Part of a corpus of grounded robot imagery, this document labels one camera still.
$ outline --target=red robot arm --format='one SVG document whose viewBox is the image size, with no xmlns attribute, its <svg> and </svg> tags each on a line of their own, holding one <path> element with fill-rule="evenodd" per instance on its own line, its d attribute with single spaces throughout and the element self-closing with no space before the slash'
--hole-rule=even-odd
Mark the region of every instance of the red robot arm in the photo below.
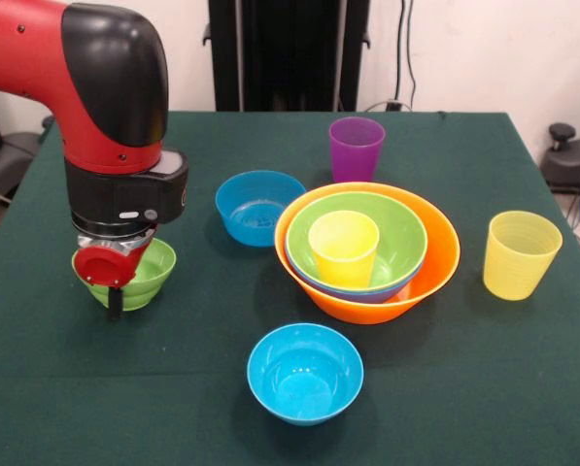
<svg viewBox="0 0 580 466">
<path fill-rule="evenodd" d="M 185 204 L 188 161 L 162 149 L 168 80 L 157 32 L 122 8 L 0 0 L 0 89 L 53 112 L 80 232 L 77 272 L 119 290 L 156 225 Z"/>
</svg>

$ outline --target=large orange bowl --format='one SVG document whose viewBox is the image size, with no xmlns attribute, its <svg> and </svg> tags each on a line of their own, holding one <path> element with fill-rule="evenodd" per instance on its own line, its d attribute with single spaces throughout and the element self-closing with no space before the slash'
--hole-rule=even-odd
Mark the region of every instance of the large orange bowl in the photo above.
<svg viewBox="0 0 580 466">
<path fill-rule="evenodd" d="M 409 284 L 385 303 L 355 303 L 322 293 L 300 279 L 288 262 L 284 243 L 288 227 L 294 216 L 316 199 L 346 191 L 377 192 L 396 199 L 415 211 L 426 227 L 427 253 L 424 266 Z M 340 320 L 362 324 L 382 323 L 400 316 L 447 283 L 454 275 L 461 258 L 458 234 L 452 222 L 441 211 L 417 194 L 378 183 L 330 184 L 303 194 L 294 200 L 279 218 L 275 229 L 274 246 L 283 266 L 320 309 Z"/>
</svg>

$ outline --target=cup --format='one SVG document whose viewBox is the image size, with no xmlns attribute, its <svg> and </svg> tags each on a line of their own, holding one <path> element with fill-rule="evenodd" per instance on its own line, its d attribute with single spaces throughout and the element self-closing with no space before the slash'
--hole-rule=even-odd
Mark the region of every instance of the cup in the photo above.
<svg viewBox="0 0 580 466">
<path fill-rule="evenodd" d="M 348 116 L 330 125 L 330 159 L 336 183 L 371 182 L 386 135 L 373 119 Z"/>
<path fill-rule="evenodd" d="M 523 211 L 494 216 L 488 229 L 484 285 L 509 301 L 526 299 L 562 247 L 562 233 L 543 216 Z"/>
<path fill-rule="evenodd" d="M 333 211 L 313 222 L 308 235 L 320 278 L 333 286 L 366 288 L 380 241 L 378 225 L 355 211 Z"/>
</svg>

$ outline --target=blue bowl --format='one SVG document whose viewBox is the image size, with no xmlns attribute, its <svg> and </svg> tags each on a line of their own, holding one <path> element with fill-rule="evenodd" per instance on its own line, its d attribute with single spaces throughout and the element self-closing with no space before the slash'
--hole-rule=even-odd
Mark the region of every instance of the blue bowl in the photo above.
<svg viewBox="0 0 580 466">
<path fill-rule="evenodd" d="M 224 227 L 236 241 L 257 247 L 274 246 L 279 216 L 307 190 L 281 172 L 255 170 L 236 175 L 216 192 L 216 207 Z"/>
<path fill-rule="evenodd" d="M 290 263 L 291 268 L 303 281 L 307 282 L 315 289 L 318 289 L 322 293 L 326 293 L 329 296 L 334 296 L 335 298 L 344 299 L 346 301 L 353 301 L 355 303 L 382 304 L 386 301 L 389 301 L 397 293 L 399 293 L 404 286 L 406 286 L 411 280 L 415 278 L 415 276 L 419 273 L 419 271 L 422 270 L 422 266 L 424 265 L 424 262 L 422 261 L 407 278 L 388 288 L 378 289 L 375 291 L 351 291 L 333 288 L 330 286 L 326 286 L 325 284 L 316 282 L 307 274 L 305 274 L 302 270 L 300 270 L 300 268 L 293 262 L 293 260 L 291 260 L 291 256 L 288 253 L 287 244 L 285 245 L 285 249 L 286 256 L 288 258 L 288 262 Z"/>
<path fill-rule="evenodd" d="M 363 384 L 357 349 L 339 332 L 315 323 L 277 328 L 253 348 L 251 392 L 274 416 L 314 425 L 344 411 Z"/>
</svg>

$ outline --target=table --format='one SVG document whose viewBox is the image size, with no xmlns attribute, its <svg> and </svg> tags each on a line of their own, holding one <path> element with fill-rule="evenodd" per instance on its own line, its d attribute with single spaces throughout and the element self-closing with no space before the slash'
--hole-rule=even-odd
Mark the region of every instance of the table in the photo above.
<svg viewBox="0 0 580 466">
<path fill-rule="evenodd" d="M 0 464 L 580 465 L 580 249 L 504 114 L 372 114 L 388 132 L 376 181 L 436 204 L 461 238 L 449 284 L 375 326 L 322 313 L 273 249 L 231 240 L 215 210 L 226 178 L 281 170 L 330 182 L 336 114 L 189 114 L 166 145 L 190 160 L 188 204 L 158 237 L 178 265 L 148 308 L 114 324 L 70 266 L 53 130 L 0 229 Z M 564 235 L 535 294 L 488 293 L 489 219 L 537 212 Z M 320 426 L 282 423 L 248 390 L 256 341 L 312 321 L 365 364 L 357 401 Z"/>
</svg>

